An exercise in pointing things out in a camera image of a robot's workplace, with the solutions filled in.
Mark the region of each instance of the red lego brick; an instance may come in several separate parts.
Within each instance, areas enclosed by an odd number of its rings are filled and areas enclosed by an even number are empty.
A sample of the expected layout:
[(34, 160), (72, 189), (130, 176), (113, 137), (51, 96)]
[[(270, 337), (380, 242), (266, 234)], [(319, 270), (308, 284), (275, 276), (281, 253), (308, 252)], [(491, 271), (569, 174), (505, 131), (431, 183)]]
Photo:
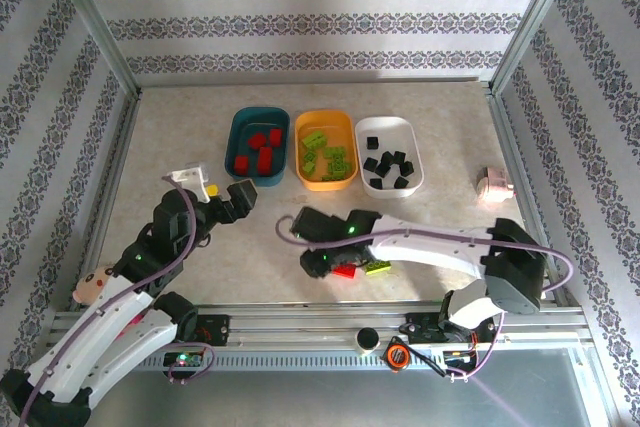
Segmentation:
[(258, 175), (271, 175), (271, 161), (273, 160), (273, 149), (271, 147), (260, 147), (258, 154)]
[(253, 150), (259, 150), (265, 145), (267, 145), (267, 136), (260, 132), (249, 139), (249, 147), (251, 147)]
[(269, 131), (269, 145), (280, 147), (282, 145), (282, 129), (271, 129)]
[(339, 265), (332, 271), (336, 275), (353, 279), (356, 276), (356, 266), (354, 264)]
[(233, 171), (236, 175), (249, 175), (249, 156), (238, 155), (233, 164)]

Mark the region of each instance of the table surface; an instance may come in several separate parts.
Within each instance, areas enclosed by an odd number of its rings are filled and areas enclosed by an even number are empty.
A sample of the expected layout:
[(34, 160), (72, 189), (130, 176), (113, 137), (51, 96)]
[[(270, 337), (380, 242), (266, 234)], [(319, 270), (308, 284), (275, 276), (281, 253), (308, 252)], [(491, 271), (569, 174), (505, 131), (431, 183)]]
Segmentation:
[(246, 106), (278, 106), (291, 116), (341, 109), (354, 122), (396, 115), (415, 130), (425, 181), (411, 197), (376, 200), (365, 194), (359, 174), (345, 190), (311, 192), (295, 173), (293, 141), (284, 178), (259, 188), (255, 209), (233, 225), (212, 231), (209, 247), (196, 249), (168, 287), (195, 304), (234, 302), (336, 302), (439, 300), (471, 279), (446, 269), (408, 262), (388, 273), (355, 279), (312, 279), (299, 265), (302, 249), (284, 244), (274, 224), (305, 205), (346, 217), (369, 209), (442, 227), (491, 226), (496, 217), (522, 224), (515, 199), (478, 204), (475, 182), (485, 166), (504, 167), (489, 107), (479, 83), (385, 83), (180, 87), (145, 89), (99, 265), (112, 265), (151, 220), (169, 190), (160, 180), (187, 163), (204, 161), (221, 191), (232, 182), (224, 156), (234, 114)]

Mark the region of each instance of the red block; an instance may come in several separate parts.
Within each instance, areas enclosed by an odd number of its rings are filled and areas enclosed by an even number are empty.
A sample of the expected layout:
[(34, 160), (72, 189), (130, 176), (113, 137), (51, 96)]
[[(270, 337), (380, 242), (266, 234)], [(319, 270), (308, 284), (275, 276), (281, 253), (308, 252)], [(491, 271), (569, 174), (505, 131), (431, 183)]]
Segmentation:
[(354, 264), (339, 265), (332, 271), (336, 275), (353, 279), (356, 276), (356, 266)]
[(267, 136), (260, 132), (249, 139), (249, 147), (253, 150), (258, 150), (265, 145), (267, 145)]
[(249, 156), (238, 155), (233, 164), (233, 171), (237, 175), (249, 175)]
[(258, 154), (258, 175), (271, 175), (271, 161), (273, 160), (273, 149), (271, 147), (260, 147)]
[(282, 129), (271, 129), (269, 131), (269, 145), (280, 147), (282, 145)]

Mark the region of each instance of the plastic container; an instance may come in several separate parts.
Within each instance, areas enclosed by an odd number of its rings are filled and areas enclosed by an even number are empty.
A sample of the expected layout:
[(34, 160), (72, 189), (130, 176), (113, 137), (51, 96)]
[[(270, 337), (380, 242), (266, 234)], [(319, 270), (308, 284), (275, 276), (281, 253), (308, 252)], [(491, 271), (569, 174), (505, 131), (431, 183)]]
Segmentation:
[[(424, 182), (424, 170), (418, 151), (418, 143), (413, 127), (400, 117), (367, 117), (356, 124), (356, 144), (360, 164), (364, 164), (367, 157), (380, 160), (385, 151), (392, 154), (396, 151), (405, 152), (405, 160), (413, 163), (413, 174), (406, 177), (409, 184), (404, 189), (395, 189), (393, 184), (400, 176), (400, 168), (392, 165), (389, 173), (382, 179), (382, 190), (374, 189), (369, 180), (380, 177), (368, 170), (360, 169), (365, 192), (376, 199), (398, 199), (413, 194)], [(367, 150), (367, 137), (378, 137), (377, 150)]]
[[(327, 136), (327, 147), (344, 147), (345, 161), (351, 164), (351, 174), (344, 180), (323, 181), (322, 176), (328, 174), (329, 160), (323, 156), (322, 149), (318, 149), (316, 169), (311, 175), (302, 171), (303, 157), (307, 149), (302, 145), (302, 139), (307, 135), (322, 131)], [(296, 143), (296, 173), (303, 185), (316, 192), (345, 189), (358, 174), (358, 157), (356, 154), (356, 141), (353, 136), (353, 123), (351, 117), (341, 110), (313, 110), (305, 112), (296, 119), (295, 124)]]
[[(270, 176), (258, 175), (258, 151), (249, 147), (249, 139), (257, 133), (263, 133), (267, 139), (271, 129), (282, 129), (282, 145), (273, 149)], [(284, 177), (287, 165), (289, 141), (289, 114), (278, 107), (245, 107), (239, 110), (231, 122), (231, 132), (227, 143), (224, 168), (236, 180), (252, 179), (258, 187), (272, 187)], [(239, 176), (233, 170), (238, 155), (249, 156), (249, 175)]]

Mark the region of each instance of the wall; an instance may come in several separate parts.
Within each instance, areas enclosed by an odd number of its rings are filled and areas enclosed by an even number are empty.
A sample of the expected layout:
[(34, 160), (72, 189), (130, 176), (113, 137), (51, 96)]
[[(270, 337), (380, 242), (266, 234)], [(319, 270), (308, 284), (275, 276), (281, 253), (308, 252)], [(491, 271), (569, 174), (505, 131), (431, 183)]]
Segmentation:
[[(70, 0), (0, 0), (0, 372), (65, 309), (124, 94)], [(0, 396), (0, 426), (16, 418)]]
[(480, 77), (530, 0), (95, 0), (143, 86)]
[(639, 0), (555, 0), (503, 102), (619, 410), (640, 424)]

